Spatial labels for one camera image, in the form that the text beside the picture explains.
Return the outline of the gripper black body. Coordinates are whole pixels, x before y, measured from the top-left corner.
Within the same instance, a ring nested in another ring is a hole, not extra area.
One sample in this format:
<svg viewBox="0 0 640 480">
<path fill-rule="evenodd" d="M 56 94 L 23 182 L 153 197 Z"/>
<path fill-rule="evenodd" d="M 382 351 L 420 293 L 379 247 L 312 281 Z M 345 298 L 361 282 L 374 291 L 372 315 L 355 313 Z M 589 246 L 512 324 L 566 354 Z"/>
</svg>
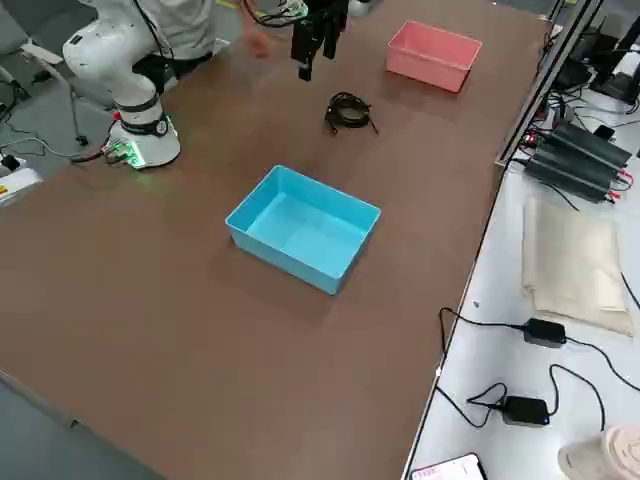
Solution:
<svg viewBox="0 0 640 480">
<path fill-rule="evenodd" d="M 336 19 L 345 24 L 348 16 L 348 0 L 304 0 L 307 14 L 301 22 L 318 22 Z"/>
</svg>

